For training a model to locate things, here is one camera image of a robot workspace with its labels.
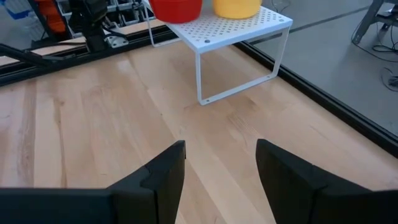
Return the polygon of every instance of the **white wire shelf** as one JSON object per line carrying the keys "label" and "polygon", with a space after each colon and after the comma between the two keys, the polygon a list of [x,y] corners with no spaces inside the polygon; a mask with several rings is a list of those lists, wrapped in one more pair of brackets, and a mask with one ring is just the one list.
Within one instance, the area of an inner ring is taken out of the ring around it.
{"label": "white wire shelf", "polygon": [[[149,0],[142,2],[152,10]],[[212,9],[204,9],[192,22],[166,25],[192,50],[203,53],[290,27],[292,23],[292,19],[261,7],[248,19],[225,19],[215,15]]]}
{"label": "white wire shelf", "polygon": [[[149,0],[142,0],[142,2],[145,6],[145,12],[147,15],[147,9],[152,10],[151,5],[149,4]],[[247,19],[225,19],[215,15],[212,9],[204,9],[202,10],[200,17],[194,21],[183,24],[166,23],[170,30],[179,38],[157,44],[154,43],[150,22],[147,22],[147,24],[150,41],[154,47],[171,44],[181,39],[195,52],[197,97],[201,105],[207,105],[275,78],[279,71],[286,41],[289,36],[289,29],[293,24],[293,20],[262,6],[256,15]],[[264,74],[263,77],[226,90],[207,99],[203,99],[201,92],[202,53],[258,37],[260,35],[272,35],[278,32],[282,33],[282,37],[279,39],[279,47],[271,74]]]}

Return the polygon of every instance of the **yellow bowl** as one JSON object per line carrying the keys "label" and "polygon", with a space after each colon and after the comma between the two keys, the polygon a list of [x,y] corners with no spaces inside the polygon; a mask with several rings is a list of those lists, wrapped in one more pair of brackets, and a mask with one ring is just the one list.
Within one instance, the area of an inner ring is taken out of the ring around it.
{"label": "yellow bowl", "polygon": [[215,14],[228,19],[245,19],[256,15],[262,0],[213,0]]}

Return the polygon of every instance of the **perforated shelf top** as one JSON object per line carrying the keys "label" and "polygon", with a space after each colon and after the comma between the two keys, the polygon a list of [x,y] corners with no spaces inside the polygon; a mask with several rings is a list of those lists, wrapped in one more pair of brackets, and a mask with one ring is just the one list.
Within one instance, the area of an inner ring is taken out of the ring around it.
{"label": "perforated shelf top", "polygon": [[[151,10],[148,0],[143,0],[143,3]],[[195,21],[166,25],[192,50],[203,53],[273,33],[290,27],[292,23],[292,19],[261,7],[255,16],[248,19],[225,19],[216,16],[212,9],[204,9]]]}

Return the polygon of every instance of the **metal stand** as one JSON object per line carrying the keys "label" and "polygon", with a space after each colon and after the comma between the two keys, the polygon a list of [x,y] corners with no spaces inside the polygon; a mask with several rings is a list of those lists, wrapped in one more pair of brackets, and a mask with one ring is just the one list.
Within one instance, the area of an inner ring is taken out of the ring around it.
{"label": "metal stand", "polygon": [[[394,8],[391,9],[390,12],[387,11],[378,14],[381,6],[386,2],[395,4]],[[382,30],[387,30],[390,26],[398,26],[397,18],[394,16],[398,10],[397,4],[398,0],[373,0],[368,12],[363,17],[361,24],[355,33],[353,39],[354,44],[359,44],[363,35],[365,35],[365,33],[368,31],[369,26],[376,22],[383,23]]]}
{"label": "metal stand", "polygon": [[145,16],[146,16],[146,18],[147,18],[147,24],[148,24],[148,30],[149,30],[149,36],[150,36],[150,42],[152,43],[152,46],[154,46],[154,47],[160,47],[160,46],[163,46],[163,45],[167,45],[167,44],[172,44],[172,43],[174,43],[174,42],[177,42],[177,41],[180,41],[181,39],[180,38],[176,38],[176,39],[172,39],[172,40],[167,40],[167,41],[164,41],[164,42],[160,42],[160,43],[157,43],[157,44],[155,44],[155,42],[154,42],[154,36],[152,35],[152,28],[150,27],[150,22],[149,22],[149,16],[148,16],[148,8],[146,7],[146,6],[144,6],[144,8],[145,8]]}
{"label": "metal stand", "polygon": [[275,58],[275,64],[274,64],[274,69],[272,70],[272,73],[269,75],[266,75],[264,77],[260,77],[257,78],[253,81],[247,82],[245,84],[242,84],[240,86],[237,86],[235,88],[232,88],[230,90],[226,90],[222,93],[219,93],[217,95],[211,96],[207,99],[202,99],[202,93],[201,93],[201,64],[200,64],[200,54],[199,53],[195,53],[195,67],[196,67],[196,77],[197,77],[197,95],[198,95],[198,101],[199,103],[204,106],[207,105],[209,103],[212,103],[214,101],[226,98],[227,96],[231,96],[235,93],[239,93],[240,91],[246,90],[250,87],[253,87],[255,85],[258,85],[260,83],[263,83],[265,81],[270,80],[271,78],[275,78],[278,75],[278,71],[279,71],[279,67],[280,67],[280,63],[282,61],[282,56],[285,50],[285,46],[286,46],[286,41],[287,41],[287,37],[289,35],[289,30],[290,28],[285,28],[282,31],[282,37],[280,38],[280,42],[279,42],[279,47],[278,47],[278,53],[277,56]]}
{"label": "metal stand", "polygon": [[[145,14],[148,16],[148,9],[151,10],[151,5],[148,0],[143,0],[143,3],[145,6]],[[158,44],[154,43],[150,23],[149,21],[147,22],[150,41],[154,47],[171,44],[181,38],[181,40],[183,40],[195,52],[197,97],[201,105],[207,105],[276,77],[293,20],[265,7],[261,7],[256,15],[240,20],[224,19],[216,16],[212,10],[202,10],[200,17],[195,21],[184,24],[166,24],[170,30],[179,36],[179,38]],[[226,47],[240,41],[248,40],[250,38],[258,37],[260,35],[274,35],[276,32],[281,32],[282,37],[280,38],[278,53],[275,58],[274,69],[271,74],[257,78],[209,98],[202,98],[201,54]]]}

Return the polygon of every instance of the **shelf leg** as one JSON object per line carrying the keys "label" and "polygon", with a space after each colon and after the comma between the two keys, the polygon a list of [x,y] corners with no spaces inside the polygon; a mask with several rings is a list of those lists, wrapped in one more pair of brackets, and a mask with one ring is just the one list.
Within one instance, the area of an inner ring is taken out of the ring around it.
{"label": "shelf leg", "polygon": [[205,101],[201,99],[201,67],[200,67],[200,54],[195,53],[195,68],[196,68],[196,76],[197,76],[197,94],[198,101],[201,105],[205,105]]}
{"label": "shelf leg", "polygon": [[157,43],[157,44],[155,44],[155,42],[154,42],[154,36],[152,35],[152,28],[150,27],[150,21],[149,21],[149,17],[148,17],[148,8],[147,7],[145,7],[144,6],[144,8],[145,8],[145,16],[146,16],[146,21],[147,21],[147,24],[148,24],[148,30],[149,30],[149,36],[150,36],[150,42],[152,43],[152,46],[154,46],[154,47],[160,47],[160,46],[163,46],[163,45],[167,45],[167,44],[171,44],[171,43],[174,43],[174,42],[177,42],[177,41],[180,41],[181,39],[179,39],[179,38],[176,38],[176,39],[172,39],[172,40],[166,40],[166,41],[164,41],[164,42],[160,42],[160,43]]}
{"label": "shelf leg", "polygon": [[285,51],[287,37],[289,36],[289,30],[290,30],[290,27],[285,28],[282,31],[282,37],[279,40],[278,53],[275,58],[274,69],[272,70],[273,78],[278,75],[279,67],[280,67],[280,64],[282,63],[282,57],[283,57],[284,51]]}
{"label": "shelf leg", "polygon": [[289,29],[290,28],[288,27],[288,28],[285,28],[282,31],[282,38],[280,39],[280,42],[279,42],[279,49],[278,49],[277,57],[275,59],[274,69],[273,69],[271,74],[268,74],[266,76],[257,78],[257,79],[255,79],[253,81],[247,82],[247,83],[245,83],[243,85],[237,86],[235,88],[232,88],[230,90],[224,91],[224,92],[219,93],[217,95],[211,96],[211,97],[209,97],[207,99],[204,99],[204,100],[202,99],[202,95],[201,95],[200,54],[195,53],[195,66],[196,66],[196,76],[197,76],[197,94],[198,94],[199,103],[202,106],[204,106],[204,105],[207,105],[207,104],[212,103],[214,101],[223,99],[223,98],[225,98],[227,96],[231,96],[231,95],[233,95],[235,93],[238,93],[240,91],[246,90],[246,89],[248,89],[250,87],[253,87],[253,86],[258,85],[260,83],[263,83],[265,81],[268,81],[271,78],[275,78],[277,76],[277,74],[278,74],[280,63],[282,61],[282,56],[283,56],[283,53],[284,53],[284,50],[285,50],[287,36],[289,35]]}

